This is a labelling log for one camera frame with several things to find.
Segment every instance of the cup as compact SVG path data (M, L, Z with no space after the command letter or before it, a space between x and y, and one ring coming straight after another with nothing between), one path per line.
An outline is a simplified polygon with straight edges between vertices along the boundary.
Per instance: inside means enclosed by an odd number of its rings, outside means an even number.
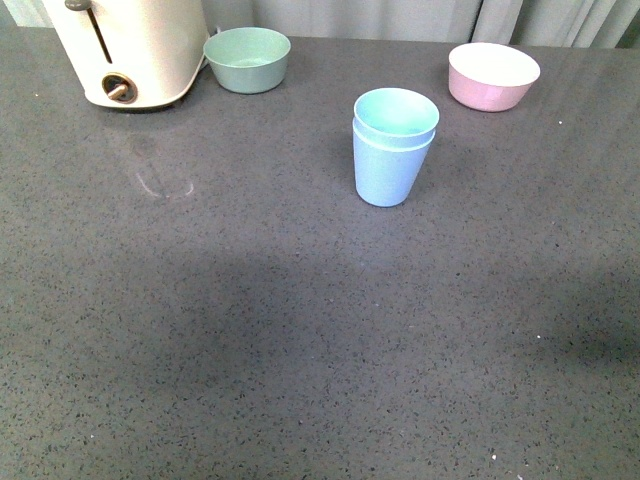
M365 202L393 207L406 200L435 137L440 113L424 95L402 88L371 90L354 105L356 191Z

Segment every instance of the curtain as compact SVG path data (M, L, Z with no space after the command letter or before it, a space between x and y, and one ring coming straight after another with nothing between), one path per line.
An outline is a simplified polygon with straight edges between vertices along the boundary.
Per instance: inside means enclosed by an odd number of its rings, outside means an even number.
M640 0L525 0L512 43L613 48L640 10Z
M42 2L63 0L2 1L17 25L51 26ZM640 0L202 0L202 4L211 32L216 27L258 25L292 36L599 48L615 47L624 39L624 46L640 47Z

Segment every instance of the light blue cup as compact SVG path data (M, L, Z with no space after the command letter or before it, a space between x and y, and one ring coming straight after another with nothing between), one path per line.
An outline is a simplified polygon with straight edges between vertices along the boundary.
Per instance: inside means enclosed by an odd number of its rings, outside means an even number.
M355 103L356 190L367 203L393 207L406 200L435 137L440 113L424 95L380 88Z

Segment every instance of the mint green bowl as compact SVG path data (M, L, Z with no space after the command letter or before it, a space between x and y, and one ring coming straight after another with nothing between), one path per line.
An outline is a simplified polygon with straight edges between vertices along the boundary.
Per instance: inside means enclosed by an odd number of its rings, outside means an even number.
M204 44L204 55L218 83L236 93L277 87L284 80L290 50L287 37L258 27L225 30Z

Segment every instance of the cup rim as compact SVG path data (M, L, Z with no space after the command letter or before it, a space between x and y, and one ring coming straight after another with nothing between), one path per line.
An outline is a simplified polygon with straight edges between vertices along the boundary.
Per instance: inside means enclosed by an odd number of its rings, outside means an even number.
M403 134L403 133L389 133L389 132L385 132L384 130L380 130L377 128L372 127L371 125L367 124L363 118L358 115L358 105L364 101L364 99L367 96L370 95L374 95L376 93L379 93L381 91L396 91L396 92L402 92L405 95L412 95L415 96L416 98L419 98L421 101L427 103L427 105L429 105L430 107L433 107L433 109L435 110L435 120L433 121L433 125L431 125L429 128L425 128L424 130L421 130L417 133L408 133L408 134ZM435 128L438 126L438 123L440 122L440 110L438 110L438 107L436 106L435 103L433 103L433 101L431 99L429 99L428 97L426 97L425 95L418 93L414 90L409 90L406 88L399 88L399 87L382 87L382 88L376 88L373 90L369 90L368 92L363 93L362 95L360 95L358 97L358 99L356 100L355 104L353 105L353 114L354 116L358 119L358 121L360 122L360 124L362 124L363 126L365 126L366 128L372 130L373 132L389 137L389 138L399 138L399 139L409 139L409 138L413 138L413 137L419 137L421 135L425 135L433 130L435 130Z

